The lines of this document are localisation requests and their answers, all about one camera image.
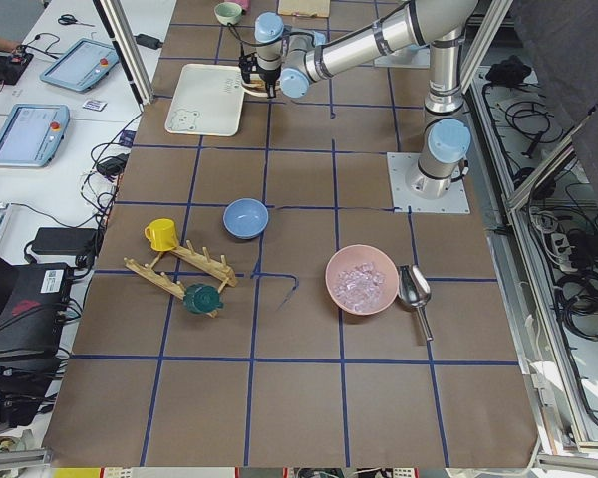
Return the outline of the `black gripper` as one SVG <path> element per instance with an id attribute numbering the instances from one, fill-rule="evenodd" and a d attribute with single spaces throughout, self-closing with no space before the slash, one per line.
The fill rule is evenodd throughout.
<path id="1" fill-rule="evenodd" d="M 274 99 L 276 97 L 276 85 L 279 79 L 279 69 L 276 68 L 270 70 L 259 67 L 258 75 L 266 87 L 267 98 Z"/>

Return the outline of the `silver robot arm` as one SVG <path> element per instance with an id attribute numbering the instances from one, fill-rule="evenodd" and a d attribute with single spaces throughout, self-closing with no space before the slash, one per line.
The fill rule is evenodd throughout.
<path id="1" fill-rule="evenodd" d="M 391 13 L 333 41 L 317 32 L 294 29 L 273 12 L 255 20 L 253 53 L 242 55 L 243 83 L 257 75 L 264 94 L 303 97 L 311 85 L 369 62 L 379 66 L 429 71 L 425 97 L 424 146 L 405 172 L 416 196 L 445 196 L 471 135 L 457 115 L 463 106 L 460 52 L 473 1 L 404 1 Z"/>

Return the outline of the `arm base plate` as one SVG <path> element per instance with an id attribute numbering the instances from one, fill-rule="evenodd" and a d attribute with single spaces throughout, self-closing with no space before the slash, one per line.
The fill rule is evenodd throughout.
<path id="1" fill-rule="evenodd" d="M 398 212 L 469 214 L 469 204 L 457 172 L 451 178 L 432 179 L 419 169 L 419 154 L 389 152 L 387 165 L 393 208 Z"/>
<path id="2" fill-rule="evenodd" d="M 428 69 L 430 67 L 430 47 L 411 45 L 374 60 L 375 67 Z"/>

